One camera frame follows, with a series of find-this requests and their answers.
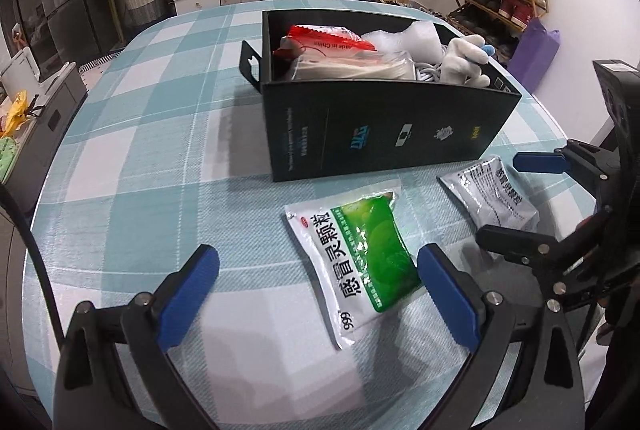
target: red plastic wrapper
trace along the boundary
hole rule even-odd
[[[361,51],[375,51],[371,42],[360,38],[345,27],[294,25],[273,54],[293,60],[302,53],[318,57],[351,57]]]

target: blue and white tablecloth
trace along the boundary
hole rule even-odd
[[[533,278],[479,253],[469,217],[436,181],[464,164],[271,181],[261,97],[239,74],[238,60],[244,39],[260,52],[263,10],[294,7],[437,20],[385,4],[286,0],[202,10],[147,29],[113,61],[69,128],[33,232],[65,329],[79,301],[124,304],[153,291],[200,243],[218,250],[220,277],[170,355],[223,429],[414,429],[466,352],[428,295],[337,350],[284,204],[400,178],[396,219],[411,251],[437,242],[483,288],[513,301],[526,300]],[[506,77],[523,98],[487,153],[509,162],[518,150],[563,146],[554,120]],[[593,210],[593,199],[568,177],[523,174],[516,182],[540,210],[540,232],[565,236]],[[22,308],[29,370],[51,413],[58,350],[30,261]],[[495,409],[516,352],[484,416]],[[126,348],[121,356],[140,407],[158,420]]]

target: yellow plastic bag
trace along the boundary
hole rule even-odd
[[[29,107],[27,103],[27,91],[21,90],[16,94],[15,100],[6,115],[6,121],[3,125],[4,132],[1,137],[13,137],[14,132],[21,124],[27,121],[26,111]]]

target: green label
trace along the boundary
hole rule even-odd
[[[396,228],[390,197],[362,199],[331,211],[377,312],[389,309],[420,285]]]

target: screw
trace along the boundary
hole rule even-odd
[[[560,302],[558,300],[554,300],[553,298],[551,298],[550,300],[546,301],[546,307],[550,311],[557,313],[560,310]]]
[[[566,293],[566,284],[564,282],[556,282],[554,284],[554,293],[557,295],[563,295]]]
[[[91,302],[89,302],[88,300],[85,300],[84,302],[80,302],[78,304],[78,307],[76,307],[76,313],[78,313],[79,315],[85,315],[89,312],[91,307],[92,307]]]
[[[484,297],[491,305],[500,305],[503,300],[502,295],[497,291],[489,291]]]
[[[151,302],[152,296],[151,293],[138,293],[133,301],[135,302],[136,305],[149,305],[149,303]]]

